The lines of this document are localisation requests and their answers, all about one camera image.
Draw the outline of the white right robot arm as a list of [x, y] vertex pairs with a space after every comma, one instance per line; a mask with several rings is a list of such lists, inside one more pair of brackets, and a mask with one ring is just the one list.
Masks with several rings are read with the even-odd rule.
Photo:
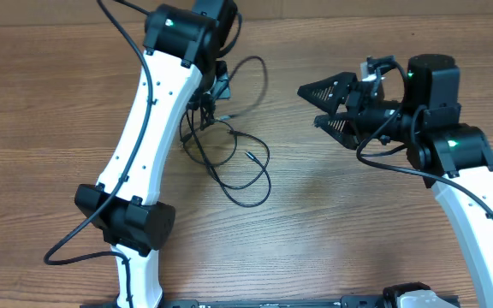
[[451, 56], [421, 54], [400, 66], [393, 56], [368, 58], [359, 73], [342, 72], [301, 86], [319, 108], [314, 124], [363, 164], [382, 169], [383, 153], [404, 151], [406, 175], [433, 191], [451, 224], [478, 303], [493, 307], [493, 150], [483, 131], [460, 121], [460, 69]]

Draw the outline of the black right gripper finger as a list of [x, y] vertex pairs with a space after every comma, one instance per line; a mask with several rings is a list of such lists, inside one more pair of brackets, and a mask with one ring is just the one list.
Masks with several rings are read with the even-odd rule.
[[318, 115], [313, 122], [315, 127], [321, 128], [335, 141], [349, 150], [356, 150], [359, 141], [350, 121], [343, 114]]
[[297, 94], [323, 112], [334, 115], [338, 107], [346, 103], [350, 87], [357, 81], [356, 73], [342, 72], [324, 80], [300, 86]]

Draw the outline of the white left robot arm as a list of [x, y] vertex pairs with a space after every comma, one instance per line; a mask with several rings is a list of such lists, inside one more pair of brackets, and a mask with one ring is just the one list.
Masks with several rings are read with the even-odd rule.
[[239, 17], [235, 2], [198, 1], [190, 10], [167, 4], [147, 13], [145, 37], [134, 52], [140, 80], [122, 136], [97, 182], [81, 184], [74, 203], [86, 219], [46, 254], [53, 254], [87, 225], [102, 231], [116, 260], [119, 294], [111, 307], [160, 307], [159, 251], [175, 222], [175, 208], [160, 202], [169, 149], [187, 106], [227, 87], [223, 56]]

